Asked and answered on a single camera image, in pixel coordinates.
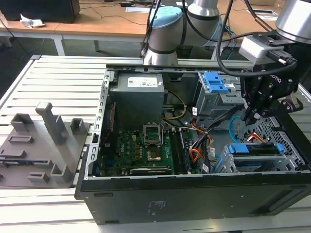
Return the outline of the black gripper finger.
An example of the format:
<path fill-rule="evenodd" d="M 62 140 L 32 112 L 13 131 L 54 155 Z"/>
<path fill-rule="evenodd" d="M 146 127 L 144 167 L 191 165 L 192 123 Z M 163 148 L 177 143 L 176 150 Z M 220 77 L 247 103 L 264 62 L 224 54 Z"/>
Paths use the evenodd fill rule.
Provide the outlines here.
<path fill-rule="evenodd" d="M 255 124 L 262 117 L 262 93 L 260 92 L 262 81 L 262 76 L 241 77 L 242 97 L 245 99 L 242 120 L 246 125 Z"/>
<path fill-rule="evenodd" d="M 290 94 L 286 97 L 270 100 L 264 103 L 262 117 L 275 117 L 284 113 L 293 113 L 303 110 L 302 102 L 296 97 L 295 94 Z"/>

